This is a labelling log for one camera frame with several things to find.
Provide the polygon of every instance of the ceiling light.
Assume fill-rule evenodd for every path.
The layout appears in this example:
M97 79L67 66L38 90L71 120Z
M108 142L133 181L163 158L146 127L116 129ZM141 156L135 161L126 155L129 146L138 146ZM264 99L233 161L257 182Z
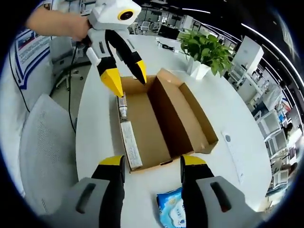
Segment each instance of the ceiling light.
M148 3L144 3L143 5L142 5L142 7L151 7L152 5L150 5L150 4L148 4Z
M151 2L155 2L155 3L158 3L158 4L168 4L166 0L151 0Z
M304 81L301 78L299 72L296 70L296 68L294 67L294 65L292 64L292 62L287 58L287 56L273 43L271 42L269 39L267 39L266 37L264 37L262 34L260 34L258 31L255 31L253 28L244 25L243 23L241 24L242 26L244 26L245 28L255 32L256 34L258 34L261 38L263 38L264 40L266 40L269 44L271 44L277 51L278 53L281 54L281 56L283 56L283 58L287 61L287 63L290 65L290 67L294 70L295 74L298 76L298 79L300 80L300 82L302 83L302 86L304 87Z
M262 46L264 47L264 48L266 48L274 57L276 57L276 59L278 60L279 58L269 49L269 48L267 48L264 44L262 44Z
M197 12L202 12L202 13L210 13L208 11L203 11L203 10L199 10L199 9L188 9L188 8L182 8L183 10L191 10L191 11L197 11Z

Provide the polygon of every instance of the office desk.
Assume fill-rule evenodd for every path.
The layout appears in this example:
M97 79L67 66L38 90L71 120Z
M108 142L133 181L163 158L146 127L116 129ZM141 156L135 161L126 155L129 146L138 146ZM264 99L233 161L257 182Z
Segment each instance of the office desk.
M223 77L209 73L201 82L195 81L181 72L187 68L184 55L158 49L153 39L131 36L147 65L148 74L156 74L161 67L176 70L174 73L187 83L218 136L219 142L211 154L195 156L204 159L214 175L223 176L241 189L247 203L253 209L258 209L271 181L271 169L263 136L250 111ZM131 75L123 64L117 65L123 76ZM115 96L100 82L97 69L92 67L83 89L77 121L76 162L79 179L91 177L102 159L124 154L118 124ZM238 180L223 132L230 135L234 156L242 162L242 183ZM180 181L179 160L133 174L129 174L126 165L122 228L162 227L158 222L156 194L180 187Z
M263 95L262 89L257 85L257 83L252 79L249 74L245 74L246 79L250 82L251 85L256 89L256 92L260 95Z

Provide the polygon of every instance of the gray gripper base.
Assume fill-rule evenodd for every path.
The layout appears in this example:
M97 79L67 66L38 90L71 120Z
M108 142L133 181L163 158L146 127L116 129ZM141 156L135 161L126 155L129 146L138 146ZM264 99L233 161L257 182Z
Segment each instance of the gray gripper base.
M54 214L41 216L41 219L52 228L98 228L100 207L109 182L83 178L65 195ZM83 199L85 206L81 207L79 201L86 189L90 189L90 194Z
M253 228L262 221L260 215L246 204L244 194L224 178L217 176L196 182L206 204L209 228ZM229 205L226 212L222 211L215 188L222 189L226 195L224 199Z

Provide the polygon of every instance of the camera lens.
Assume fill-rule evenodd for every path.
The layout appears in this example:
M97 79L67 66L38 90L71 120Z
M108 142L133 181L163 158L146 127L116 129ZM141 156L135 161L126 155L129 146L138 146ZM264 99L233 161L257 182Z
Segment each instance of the camera lens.
M123 13L122 15L120 15L120 20L128 20L133 16L133 12L132 11L127 11L125 13Z

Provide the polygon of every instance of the small bottle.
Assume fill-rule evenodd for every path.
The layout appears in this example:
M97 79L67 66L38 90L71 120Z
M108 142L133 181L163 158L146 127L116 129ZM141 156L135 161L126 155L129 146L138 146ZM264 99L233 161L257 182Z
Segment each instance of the small bottle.
M127 120L127 99L125 96L125 92L123 93L123 97L118 98L118 108L119 108L119 115L121 120Z

